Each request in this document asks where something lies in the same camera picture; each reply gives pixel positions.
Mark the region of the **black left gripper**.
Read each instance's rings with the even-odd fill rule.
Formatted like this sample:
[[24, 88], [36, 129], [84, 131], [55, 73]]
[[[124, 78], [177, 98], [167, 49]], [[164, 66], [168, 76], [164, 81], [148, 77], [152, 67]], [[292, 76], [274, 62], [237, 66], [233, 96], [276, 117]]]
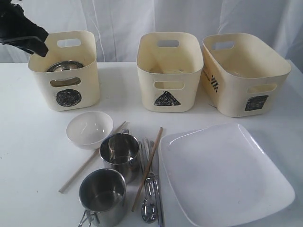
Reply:
[[15, 46], [29, 54], [45, 57], [49, 33], [30, 21], [24, 10], [11, 0], [0, 1], [0, 43]]

